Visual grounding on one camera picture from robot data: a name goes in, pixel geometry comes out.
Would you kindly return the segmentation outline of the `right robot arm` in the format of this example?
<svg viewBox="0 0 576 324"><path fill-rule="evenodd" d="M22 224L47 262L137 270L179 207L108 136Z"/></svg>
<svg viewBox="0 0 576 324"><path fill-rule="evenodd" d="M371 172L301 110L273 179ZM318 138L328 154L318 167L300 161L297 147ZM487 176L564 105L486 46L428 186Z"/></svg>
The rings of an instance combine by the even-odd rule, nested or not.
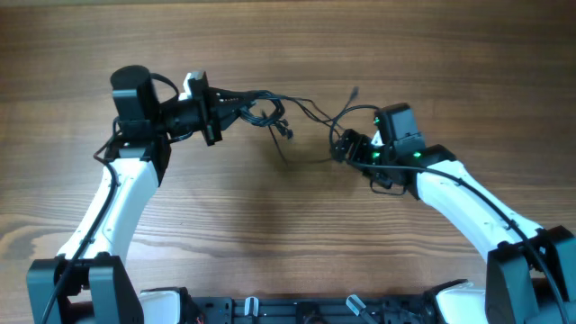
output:
<svg viewBox="0 0 576 324"><path fill-rule="evenodd" d="M377 132L329 126L330 155L365 176L373 192L402 191L437 210L475 247L486 263L482 288L467 280L439 285L414 307L393 298L382 317L405 311L419 323L573 323L575 236L563 226L545 229L485 189L442 145L428 146L411 107L372 106Z"/></svg>

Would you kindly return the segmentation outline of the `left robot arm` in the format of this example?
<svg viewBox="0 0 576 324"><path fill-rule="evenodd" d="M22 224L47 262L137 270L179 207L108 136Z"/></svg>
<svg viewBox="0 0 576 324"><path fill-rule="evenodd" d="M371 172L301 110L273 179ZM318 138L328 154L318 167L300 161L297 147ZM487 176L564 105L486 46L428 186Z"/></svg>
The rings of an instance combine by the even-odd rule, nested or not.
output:
<svg viewBox="0 0 576 324"><path fill-rule="evenodd" d="M200 323L185 288L136 292L125 269L135 229L160 187L171 146L200 132L208 145L246 118L257 93L209 86L204 72L186 76L184 91L158 100L166 78L132 65L110 82L117 117L94 153L103 177L84 218L53 258L36 259L26 275L36 323Z"/></svg>

